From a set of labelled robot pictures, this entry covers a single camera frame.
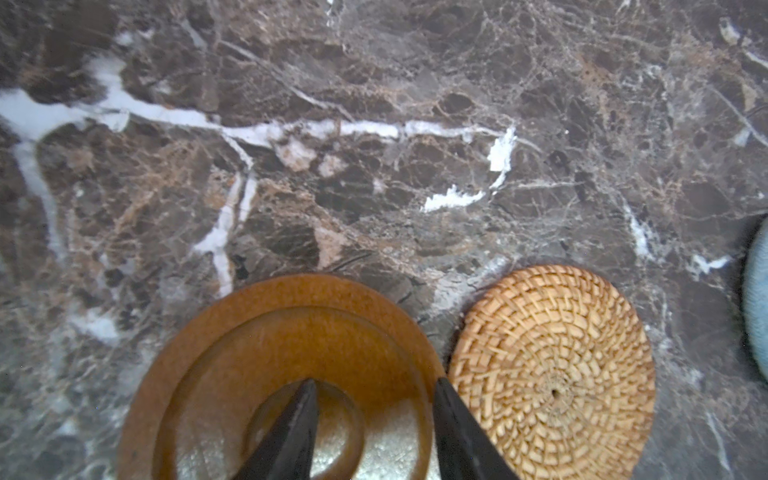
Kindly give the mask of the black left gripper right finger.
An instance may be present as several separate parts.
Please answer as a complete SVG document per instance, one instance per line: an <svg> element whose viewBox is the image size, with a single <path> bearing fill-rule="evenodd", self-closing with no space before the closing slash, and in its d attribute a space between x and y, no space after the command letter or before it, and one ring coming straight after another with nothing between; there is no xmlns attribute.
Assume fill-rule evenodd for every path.
<svg viewBox="0 0 768 480"><path fill-rule="evenodd" d="M433 422L443 480L519 480L446 377L435 385Z"/></svg>

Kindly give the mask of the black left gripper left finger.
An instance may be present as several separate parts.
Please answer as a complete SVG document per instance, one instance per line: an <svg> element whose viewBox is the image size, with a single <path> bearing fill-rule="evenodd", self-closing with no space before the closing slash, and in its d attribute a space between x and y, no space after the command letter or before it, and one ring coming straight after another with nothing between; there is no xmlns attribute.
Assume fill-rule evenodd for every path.
<svg viewBox="0 0 768 480"><path fill-rule="evenodd" d="M316 382L306 379L234 479L310 479L318 414Z"/></svg>

